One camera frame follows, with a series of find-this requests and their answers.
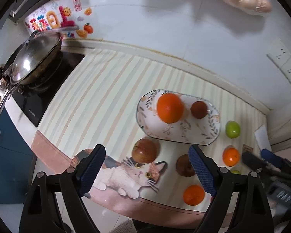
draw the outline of blue cabinet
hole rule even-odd
[[[32,155],[32,151],[14,126],[4,108],[0,114],[0,146],[12,151]]]
[[[0,115],[0,204],[25,202],[32,161],[33,152],[4,109]]]

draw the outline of white plate with leaf pattern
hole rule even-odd
[[[165,93],[176,94],[184,103],[184,113],[176,123],[165,123],[157,115],[157,100]],[[208,107],[207,115],[202,119],[196,119],[191,114],[191,106],[196,101],[203,101]],[[221,131],[220,113],[210,101],[164,89],[153,90],[141,97],[137,105],[136,120],[149,137],[180,143],[210,145]]]

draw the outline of apple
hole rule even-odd
[[[229,138],[237,138],[241,134],[241,127],[235,121],[228,121],[225,126],[225,132]]]
[[[234,173],[234,174],[241,174],[241,172],[239,172],[237,170],[233,170],[232,173]]]

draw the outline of screw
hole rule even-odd
[[[44,176],[44,172],[38,172],[37,175],[36,175],[38,178],[41,178]]]
[[[221,173],[227,173],[228,169],[226,167],[220,167],[220,172]]]
[[[258,174],[256,172],[251,172],[250,175],[254,178],[256,178],[258,176]]]
[[[75,171],[75,168],[74,167],[69,167],[66,172],[67,173],[73,173]]]

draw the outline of pot lid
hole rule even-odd
[[[13,62],[11,84],[15,85],[27,77],[60,40],[59,32],[41,32],[26,40]]]

